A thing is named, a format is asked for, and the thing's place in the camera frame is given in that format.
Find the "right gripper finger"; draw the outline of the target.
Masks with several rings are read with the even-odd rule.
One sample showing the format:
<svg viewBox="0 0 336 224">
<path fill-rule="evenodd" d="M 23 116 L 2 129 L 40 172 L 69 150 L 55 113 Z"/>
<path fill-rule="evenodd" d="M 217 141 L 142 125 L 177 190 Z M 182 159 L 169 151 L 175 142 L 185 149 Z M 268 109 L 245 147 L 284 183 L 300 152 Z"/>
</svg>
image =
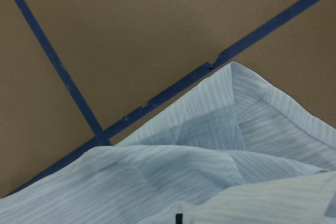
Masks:
<svg viewBox="0 0 336 224">
<path fill-rule="evenodd" d="M 183 224 L 183 214 L 182 213 L 176 214 L 175 223 L 176 224 Z"/>
</svg>

